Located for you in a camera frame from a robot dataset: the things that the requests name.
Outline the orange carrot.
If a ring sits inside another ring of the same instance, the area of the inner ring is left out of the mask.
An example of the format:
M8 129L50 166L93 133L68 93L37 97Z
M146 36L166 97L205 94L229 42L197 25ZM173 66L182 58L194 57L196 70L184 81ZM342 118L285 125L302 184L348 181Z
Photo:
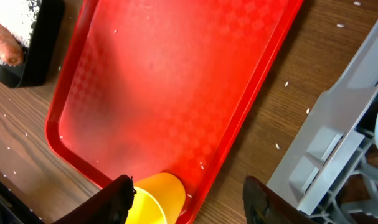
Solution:
M14 36L0 24L0 59L7 65L16 66L24 62L24 51Z

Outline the yellow plastic cup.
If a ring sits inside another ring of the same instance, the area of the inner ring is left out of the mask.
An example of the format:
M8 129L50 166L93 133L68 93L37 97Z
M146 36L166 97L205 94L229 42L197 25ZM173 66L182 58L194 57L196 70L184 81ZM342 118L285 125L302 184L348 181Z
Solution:
M169 173L159 173L134 183L136 194L126 224L176 223L186 191L181 181Z

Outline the white rice pile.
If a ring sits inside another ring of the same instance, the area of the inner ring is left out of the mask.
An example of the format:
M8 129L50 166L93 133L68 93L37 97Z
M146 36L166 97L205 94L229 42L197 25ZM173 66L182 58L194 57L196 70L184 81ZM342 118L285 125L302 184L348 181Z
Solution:
M41 1L0 0L0 24L3 25L27 52L33 36Z

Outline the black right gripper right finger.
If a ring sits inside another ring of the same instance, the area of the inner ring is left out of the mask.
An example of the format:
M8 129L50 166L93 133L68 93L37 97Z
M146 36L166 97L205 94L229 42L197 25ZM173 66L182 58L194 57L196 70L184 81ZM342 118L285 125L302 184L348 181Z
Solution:
M313 224L254 176L244 179L242 198L247 224Z

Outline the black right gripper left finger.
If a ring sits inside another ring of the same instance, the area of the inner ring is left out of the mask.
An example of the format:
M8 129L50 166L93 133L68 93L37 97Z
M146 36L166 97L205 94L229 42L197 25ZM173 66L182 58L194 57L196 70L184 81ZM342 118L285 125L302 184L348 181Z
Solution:
M54 224L124 224L135 194L133 179L121 175Z

